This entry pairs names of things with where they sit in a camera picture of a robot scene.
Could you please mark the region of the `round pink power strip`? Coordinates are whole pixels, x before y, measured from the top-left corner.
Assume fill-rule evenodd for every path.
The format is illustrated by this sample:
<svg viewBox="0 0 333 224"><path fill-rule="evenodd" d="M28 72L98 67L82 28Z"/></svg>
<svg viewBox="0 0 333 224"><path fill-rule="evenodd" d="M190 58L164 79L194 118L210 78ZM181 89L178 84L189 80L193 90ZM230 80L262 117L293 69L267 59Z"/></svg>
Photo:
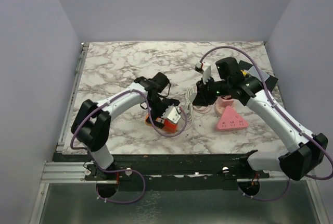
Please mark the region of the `round pink power strip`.
<svg viewBox="0 0 333 224"><path fill-rule="evenodd" d="M220 104L218 104L218 103L215 103L214 106L213 106L213 108L214 108L215 113L216 113L218 116L222 116L222 114L223 114L223 112L224 112L224 110L225 110L225 108L226 108L227 106L232 107L233 105L232 105L232 104L221 104L221 105L220 105Z"/></svg>

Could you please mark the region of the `red cube socket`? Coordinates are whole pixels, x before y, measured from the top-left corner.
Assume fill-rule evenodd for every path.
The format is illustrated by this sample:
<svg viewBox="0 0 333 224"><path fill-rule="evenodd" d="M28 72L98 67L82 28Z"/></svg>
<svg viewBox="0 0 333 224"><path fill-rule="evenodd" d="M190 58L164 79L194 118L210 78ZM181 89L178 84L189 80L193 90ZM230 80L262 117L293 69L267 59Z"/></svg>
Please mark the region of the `red cube socket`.
<svg viewBox="0 0 333 224"><path fill-rule="evenodd" d="M155 119L154 124L157 128L165 131L166 133L173 134L176 133L178 129L178 124L172 123L169 120L160 117Z"/></svg>

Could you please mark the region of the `pink triangular power strip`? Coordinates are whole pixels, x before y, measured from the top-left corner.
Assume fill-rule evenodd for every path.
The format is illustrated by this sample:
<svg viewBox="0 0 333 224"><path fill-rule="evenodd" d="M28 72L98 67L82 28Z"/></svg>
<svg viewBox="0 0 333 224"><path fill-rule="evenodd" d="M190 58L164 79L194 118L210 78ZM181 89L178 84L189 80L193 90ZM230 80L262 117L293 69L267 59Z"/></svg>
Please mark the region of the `pink triangular power strip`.
<svg viewBox="0 0 333 224"><path fill-rule="evenodd" d="M226 106L216 124L216 129L218 131L234 131L246 129L248 126L248 122L239 113L231 106Z"/></svg>

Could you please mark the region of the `orange power strip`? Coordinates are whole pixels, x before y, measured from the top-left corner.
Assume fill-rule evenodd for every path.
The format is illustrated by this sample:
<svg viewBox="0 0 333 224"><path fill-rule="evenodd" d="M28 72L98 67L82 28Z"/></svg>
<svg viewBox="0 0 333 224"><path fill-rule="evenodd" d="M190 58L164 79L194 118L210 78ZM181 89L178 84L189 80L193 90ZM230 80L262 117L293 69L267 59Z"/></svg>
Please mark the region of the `orange power strip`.
<svg viewBox="0 0 333 224"><path fill-rule="evenodd" d="M151 124L151 122L150 122L150 118L149 118L149 115L147 114L146 115L146 118L145 118L145 124L147 125L147 126L152 126L152 124Z"/></svg>

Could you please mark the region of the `white usb charger plug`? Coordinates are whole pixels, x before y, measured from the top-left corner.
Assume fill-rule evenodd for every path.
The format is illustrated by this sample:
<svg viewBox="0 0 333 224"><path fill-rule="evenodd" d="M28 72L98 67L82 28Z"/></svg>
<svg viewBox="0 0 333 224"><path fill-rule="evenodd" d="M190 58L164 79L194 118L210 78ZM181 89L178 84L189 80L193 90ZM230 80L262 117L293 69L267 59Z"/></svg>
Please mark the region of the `white usb charger plug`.
<svg viewBox="0 0 333 224"><path fill-rule="evenodd" d="M189 91L189 93L187 94L187 98L190 102L193 102L195 100L196 95L197 93Z"/></svg>

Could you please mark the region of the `pink cube socket adapter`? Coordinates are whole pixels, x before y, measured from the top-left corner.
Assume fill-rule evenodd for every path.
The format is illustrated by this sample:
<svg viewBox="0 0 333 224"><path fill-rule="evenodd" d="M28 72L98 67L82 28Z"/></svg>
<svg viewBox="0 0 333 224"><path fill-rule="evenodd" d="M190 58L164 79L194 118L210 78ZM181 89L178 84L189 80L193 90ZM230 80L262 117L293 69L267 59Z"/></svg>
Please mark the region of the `pink cube socket adapter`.
<svg viewBox="0 0 333 224"><path fill-rule="evenodd" d="M216 101L216 104L220 107L232 106L234 100L232 98L223 98L219 97Z"/></svg>

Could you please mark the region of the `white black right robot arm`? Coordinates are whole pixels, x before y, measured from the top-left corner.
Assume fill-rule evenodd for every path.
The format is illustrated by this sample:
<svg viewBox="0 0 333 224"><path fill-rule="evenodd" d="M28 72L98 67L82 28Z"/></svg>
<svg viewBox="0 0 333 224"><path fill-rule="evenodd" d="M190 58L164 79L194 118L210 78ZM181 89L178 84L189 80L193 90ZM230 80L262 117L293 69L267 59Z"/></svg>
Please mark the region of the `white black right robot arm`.
<svg viewBox="0 0 333 224"><path fill-rule="evenodd" d="M215 63L220 80L211 76L211 65L199 61L195 70L202 75L196 83L195 106L209 106L219 97L230 96L255 112L278 135L285 146L281 154L251 152L246 161L239 164L239 172L250 178L257 171L283 172L294 181L305 177L324 158L328 140L322 134L312 131L295 121L267 90L265 82L243 72L233 57L223 58Z"/></svg>

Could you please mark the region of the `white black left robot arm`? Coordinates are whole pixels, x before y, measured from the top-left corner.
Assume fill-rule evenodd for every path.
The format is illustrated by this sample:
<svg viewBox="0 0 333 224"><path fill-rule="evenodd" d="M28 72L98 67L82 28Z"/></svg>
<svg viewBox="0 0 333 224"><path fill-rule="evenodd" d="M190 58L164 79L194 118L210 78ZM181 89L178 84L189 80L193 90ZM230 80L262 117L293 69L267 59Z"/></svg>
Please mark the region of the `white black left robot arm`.
<svg viewBox="0 0 333 224"><path fill-rule="evenodd" d="M106 144L111 122L133 106L145 103L149 124L161 129L163 135L176 134L181 119L180 102L160 94L170 86L167 76L159 72L153 78L136 78L128 88L108 99L100 102L87 99L82 103L71 127L72 138L84 144L98 164L101 178L110 179L115 172L114 158Z"/></svg>

